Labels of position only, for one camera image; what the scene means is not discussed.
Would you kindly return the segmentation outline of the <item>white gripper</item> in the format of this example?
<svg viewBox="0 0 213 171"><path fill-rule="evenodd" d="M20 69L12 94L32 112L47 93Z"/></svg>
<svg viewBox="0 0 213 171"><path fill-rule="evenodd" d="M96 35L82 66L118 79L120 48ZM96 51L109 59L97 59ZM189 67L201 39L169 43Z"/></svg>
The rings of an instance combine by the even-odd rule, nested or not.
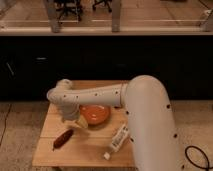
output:
<svg viewBox="0 0 213 171"><path fill-rule="evenodd" d="M67 105L61 107L61 113L64 120L74 121L75 123L84 129L88 128L88 122L84 116L79 114L78 105Z"/></svg>

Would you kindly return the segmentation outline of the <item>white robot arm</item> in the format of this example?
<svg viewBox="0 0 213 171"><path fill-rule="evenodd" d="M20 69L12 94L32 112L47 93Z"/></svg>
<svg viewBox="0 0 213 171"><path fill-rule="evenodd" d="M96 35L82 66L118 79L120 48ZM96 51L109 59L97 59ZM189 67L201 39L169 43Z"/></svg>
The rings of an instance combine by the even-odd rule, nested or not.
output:
<svg viewBox="0 0 213 171"><path fill-rule="evenodd" d="M182 170L183 159L170 99L157 78L140 75L127 83L87 89L74 89L70 80L62 79L47 92L47 99L70 121L79 117L81 105L122 107L138 171Z"/></svg>

